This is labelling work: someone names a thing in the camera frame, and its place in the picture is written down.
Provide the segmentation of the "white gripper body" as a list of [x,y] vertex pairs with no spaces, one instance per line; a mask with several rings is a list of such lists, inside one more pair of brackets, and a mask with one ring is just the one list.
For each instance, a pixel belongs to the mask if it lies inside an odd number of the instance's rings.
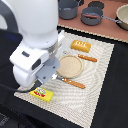
[[59,30],[57,43],[49,49],[30,48],[21,42],[10,56],[17,83],[22,87],[32,85],[37,79],[36,73],[44,66],[44,63],[53,58],[58,59],[65,48],[64,30]]

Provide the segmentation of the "grey teal gripper finger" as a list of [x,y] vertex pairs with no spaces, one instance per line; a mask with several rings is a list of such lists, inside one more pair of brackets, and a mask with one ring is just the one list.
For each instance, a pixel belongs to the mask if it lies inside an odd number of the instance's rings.
[[40,87],[42,84],[46,83],[52,75],[59,69],[60,62],[57,58],[48,60],[44,63],[44,66],[36,73],[37,80],[34,87]]

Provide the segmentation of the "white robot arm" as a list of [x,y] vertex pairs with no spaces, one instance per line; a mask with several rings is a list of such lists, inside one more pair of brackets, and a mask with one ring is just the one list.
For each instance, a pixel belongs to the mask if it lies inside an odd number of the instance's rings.
[[58,0],[0,0],[7,31],[19,32],[22,41],[10,56],[17,83],[42,84],[57,71],[65,50],[64,31],[58,31]]

